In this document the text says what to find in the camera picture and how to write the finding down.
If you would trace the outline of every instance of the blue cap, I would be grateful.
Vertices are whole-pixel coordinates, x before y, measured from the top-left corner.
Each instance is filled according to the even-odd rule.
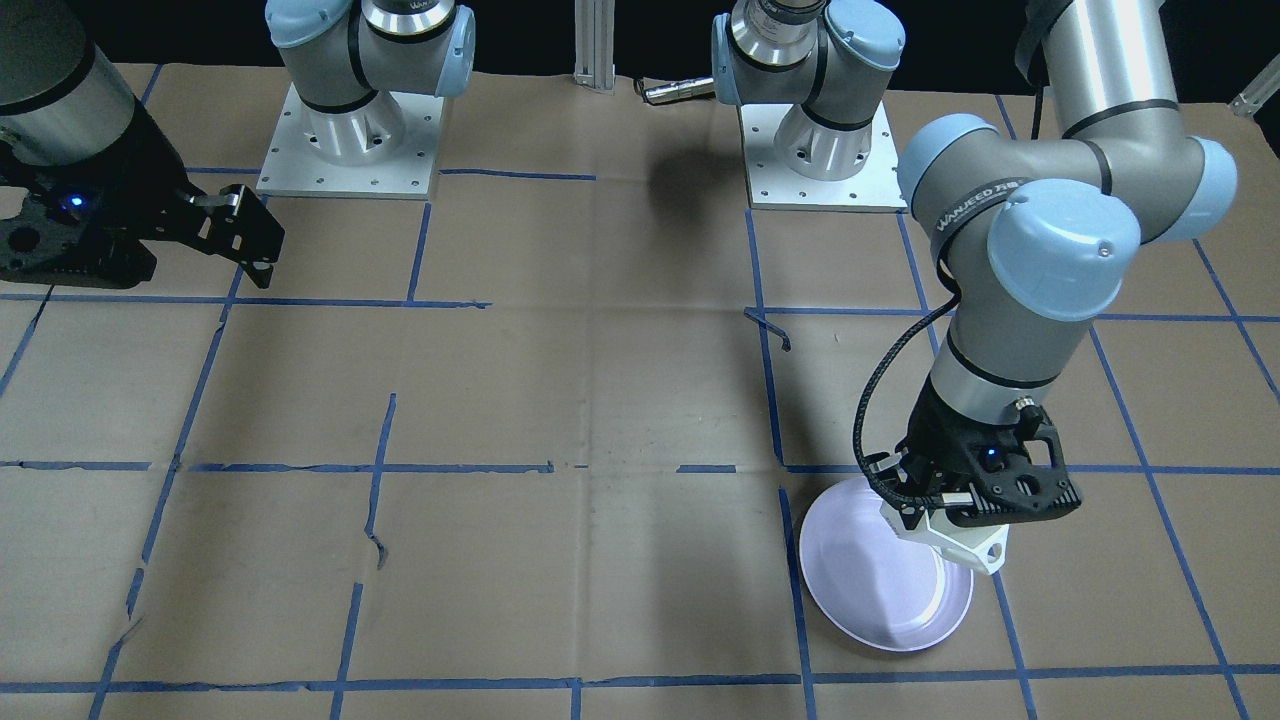
[[[1204,172],[1201,174],[1199,186],[1196,187],[1196,195],[1178,220],[1152,242],[1198,238],[1226,215],[1231,201],[1235,200],[1238,182],[1235,159],[1212,140],[1203,137],[1192,140],[1204,149]]]
[[[741,105],[737,78],[733,77],[733,51],[728,46],[728,14],[712,20],[712,77],[716,79],[716,99],[724,105]]]
[[[831,0],[827,24],[836,40],[868,65],[892,70],[902,59],[906,31],[897,15],[874,0]]]
[[[1142,227],[1117,197],[1070,179],[1014,191],[987,236],[987,259],[1010,296],[1037,315],[1088,320],[1120,293]]]
[[[989,129],[996,132],[996,127],[978,115],[955,114],[943,115],[920,128],[911,142],[906,143],[902,155],[897,159],[897,187],[902,191],[906,206],[911,206],[915,199],[915,188],[929,169],[929,165],[938,159],[938,155],[951,147],[951,143],[977,129]]]
[[[476,59],[476,17],[466,5],[457,8],[449,51],[440,68],[440,79],[435,83],[436,97],[457,97],[466,92],[471,82],[471,67]]]
[[[282,49],[310,42],[338,24],[352,0],[266,0],[266,27]]]

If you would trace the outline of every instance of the purple plate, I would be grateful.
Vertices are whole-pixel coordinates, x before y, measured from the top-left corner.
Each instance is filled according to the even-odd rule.
[[[818,496],[800,528],[800,569],[822,612],[849,637],[911,652],[945,641],[973,600],[973,570],[899,539],[861,475]]]

